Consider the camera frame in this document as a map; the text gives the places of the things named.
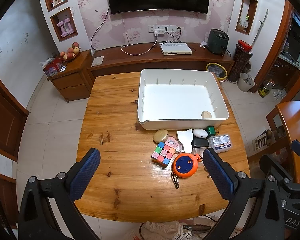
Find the white storage box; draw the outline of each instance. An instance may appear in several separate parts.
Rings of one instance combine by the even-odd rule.
[[[203,111],[212,118],[203,119]],[[184,130],[219,126],[229,118],[212,73],[198,70],[141,71],[138,120],[146,130]]]

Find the gold bottle cap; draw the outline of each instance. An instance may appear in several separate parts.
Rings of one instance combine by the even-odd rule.
[[[155,132],[155,134],[153,135],[153,140],[156,143],[165,142],[168,137],[169,137],[168,131],[165,129],[161,129]]]

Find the rubik's cube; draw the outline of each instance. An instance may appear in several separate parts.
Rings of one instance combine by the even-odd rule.
[[[151,159],[153,162],[159,163],[165,168],[168,166],[175,151],[176,149],[174,149],[173,147],[160,142],[154,150]]]

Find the orange round device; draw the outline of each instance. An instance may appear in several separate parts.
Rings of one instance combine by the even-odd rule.
[[[173,161],[173,172],[181,178],[188,178],[195,174],[201,157],[198,154],[181,153]]]

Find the air fryer handle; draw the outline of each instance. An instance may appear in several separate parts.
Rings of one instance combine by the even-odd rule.
[[[222,47],[221,56],[224,56],[226,53],[227,47]]]

